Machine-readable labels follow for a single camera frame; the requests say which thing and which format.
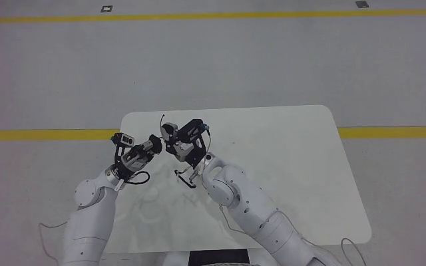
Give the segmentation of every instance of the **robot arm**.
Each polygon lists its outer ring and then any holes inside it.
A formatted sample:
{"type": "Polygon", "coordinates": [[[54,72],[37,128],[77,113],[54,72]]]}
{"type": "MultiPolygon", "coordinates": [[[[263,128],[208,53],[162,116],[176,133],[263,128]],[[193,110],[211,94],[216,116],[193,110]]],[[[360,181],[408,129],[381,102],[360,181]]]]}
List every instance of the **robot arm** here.
{"type": "MultiPolygon", "coordinates": [[[[191,123],[191,125],[190,128],[195,127],[201,133],[202,129],[206,128],[206,126],[201,126],[205,125],[201,120],[197,124],[191,123]]],[[[170,138],[165,138],[166,131],[163,130],[164,125],[162,126],[162,135],[166,145],[177,151],[191,151],[191,145],[185,145],[185,149],[180,149],[181,142],[179,139],[176,141],[175,137],[179,135],[180,131],[174,124],[168,123],[166,127],[169,126],[173,128],[175,135],[170,134],[170,138]]],[[[194,168],[190,183],[200,174],[210,197],[220,206],[227,207],[228,213],[241,229],[264,247],[280,265],[341,265],[331,254],[315,246],[309,246],[287,217],[276,207],[272,199],[246,177],[241,167],[227,164],[205,149],[203,152],[197,154],[200,162],[197,166],[190,164],[194,168]],[[220,168],[220,171],[213,176],[212,170],[215,168],[220,168]]],[[[188,162],[184,152],[178,153],[178,155],[177,158],[180,162],[188,162]]]]}
{"type": "Polygon", "coordinates": [[[162,150],[161,140],[154,135],[136,146],[134,139],[123,133],[115,134],[111,140],[116,145],[114,164],[94,180],[83,180],[75,190],[78,209],[71,214],[65,229],[62,265],[99,264],[111,235],[118,191],[125,183],[131,184],[137,172],[162,150]]]}

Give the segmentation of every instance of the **tabletop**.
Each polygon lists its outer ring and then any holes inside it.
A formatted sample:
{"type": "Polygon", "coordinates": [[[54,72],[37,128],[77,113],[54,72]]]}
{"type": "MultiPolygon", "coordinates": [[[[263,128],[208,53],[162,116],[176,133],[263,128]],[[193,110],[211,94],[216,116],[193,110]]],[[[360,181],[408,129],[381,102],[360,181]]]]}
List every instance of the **tabletop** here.
{"type": "MultiPolygon", "coordinates": [[[[160,136],[163,114],[163,123],[179,127],[193,118],[203,119],[212,135],[210,151],[243,167],[247,178],[262,187],[310,241],[369,241],[370,224],[327,107],[133,112],[123,118],[120,131],[143,143],[151,134],[160,136]]],[[[192,190],[176,177],[174,171],[186,167],[163,151],[144,168],[151,175],[148,183],[127,185],[118,194],[106,253],[260,247],[247,235],[228,229],[218,204],[198,178],[192,190]]]]}

